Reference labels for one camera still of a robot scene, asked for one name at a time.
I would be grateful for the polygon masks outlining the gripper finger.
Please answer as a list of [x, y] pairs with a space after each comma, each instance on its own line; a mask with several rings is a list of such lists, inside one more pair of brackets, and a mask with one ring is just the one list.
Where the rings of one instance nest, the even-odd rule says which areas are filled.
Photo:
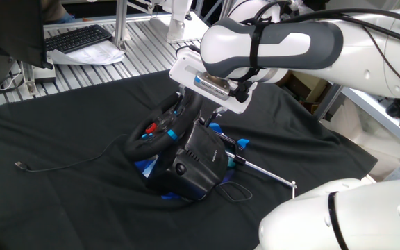
[[176, 108], [182, 108], [185, 105], [185, 87], [180, 86], [178, 90], [178, 102]]
[[227, 111], [227, 108], [226, 108], [226, 107], [223, 107], [223, 106], [220, 106], [220, 107], [216, 108], [216, 109], [212, 112], [211, 116], [209, 116], [209, 118], [207, 118], [205, 125], [206, 125], [206, 126], [209, 126], [209, 125], [212, 123], [212, 121], [213, 121], [214, 119], [216, 119], [217, 117], [221, 116], [221, 115], [222, 115], [223, 113], [225, 113], [226, 111]]

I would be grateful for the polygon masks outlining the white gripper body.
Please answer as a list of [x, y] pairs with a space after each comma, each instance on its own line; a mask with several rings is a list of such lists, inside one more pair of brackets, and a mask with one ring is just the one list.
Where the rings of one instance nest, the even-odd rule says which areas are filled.
[[227, 100], [224, 100], [223, 97], [217, 97], [211, 92], [199, 87], [199, 83], [195, 85], [194, 82], [197, 75], [204, 72], [206, 72], [206, 69], [201, 61], [201, 56], [189, 47], [186, 47], [178, 51], [176, 62], [170, 69], [169, 76], [172, 80], [175, 80], [184, 87], [193, 90], [201, 96], [214, 101], [234, 113], [241, 114], [247, 109], [251, 102], [253, 91], [258, 86], [257, 83], [253, 83], [249, 88], [249, 96], [245, 102], [240, 103], [235, 97], [227, 97]]

